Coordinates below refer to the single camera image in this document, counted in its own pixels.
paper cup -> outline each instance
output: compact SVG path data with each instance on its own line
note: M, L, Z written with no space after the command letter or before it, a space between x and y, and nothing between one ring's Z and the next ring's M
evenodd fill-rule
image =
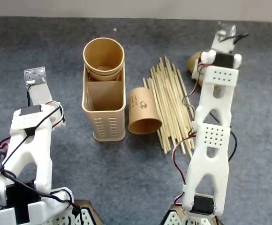
M162 126L152 93L147 88L136 88L129 96L128 130L137 135L150 134Z
M84 47L83 58L92 77L99 81L113 81L121 73L125 53L117 41L101 37Z

metal bracket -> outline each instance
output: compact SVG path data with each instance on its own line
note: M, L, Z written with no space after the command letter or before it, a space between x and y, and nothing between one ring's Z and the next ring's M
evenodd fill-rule
M27 87L46 83L45 67L24 70L24 80Z

gray carpet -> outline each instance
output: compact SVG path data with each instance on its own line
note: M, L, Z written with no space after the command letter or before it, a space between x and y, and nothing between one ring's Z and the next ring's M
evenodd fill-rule
M0 140L8 136L14 110L27 105L23 70L46 66L48 84L61 101L67 126L53 132L53 187L66 186L89 199L106 224L158 224L182 188L171 155L156 134L99 143L91 134L82 100L82 50L93 38L118 40L126 52L127 93L142 86L159 56L167 56L184 75L185 62L211 46L216 21L153 19L0 18ZM228 225L272 224L272 23L241 22L250 36L235 53L243 56L232 106L239 141L230 162L225 211ZM198 104L199 89L191 97ZM230 142L231 152L234 142ZM188 156L178 154L187 170ZM28 166L21 179L32 179ZM200 186L210 191L208 182Z

perforated panel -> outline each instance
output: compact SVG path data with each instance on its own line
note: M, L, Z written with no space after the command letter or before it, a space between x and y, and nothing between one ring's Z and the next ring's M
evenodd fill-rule
M174 211L168 214L168 217L165 220L163 225L182 225L182 222L178 214Z
M238 72L237 69L208 66L205 72L204 82L236 87Z
M109 118L109 125L110 125L110 132L112 136L117 136L117 125L116 125L116 118L110 117Z
M82 209L82 217L84 225L94 225L92 218L87 209ZM81 225L80 215L76 217L76 225Z
M221 148L230 136L229 127L223 127L208 123L200 125L200 133L204 135L204 144L207 147Z
M101 118L95 118L94 119L94 126L96 127L96 132L98 137L105 137L106 136L106 131L103 125L103 121Z
M11 124L11 130L35 127L43 118L44 115L42 112L23 116L14 116Z

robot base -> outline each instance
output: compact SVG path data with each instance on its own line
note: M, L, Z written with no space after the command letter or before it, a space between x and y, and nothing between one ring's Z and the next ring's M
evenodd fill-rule
M206 218L189 218L183 213L181 206L171 205L160 225L216 225L216 220Z

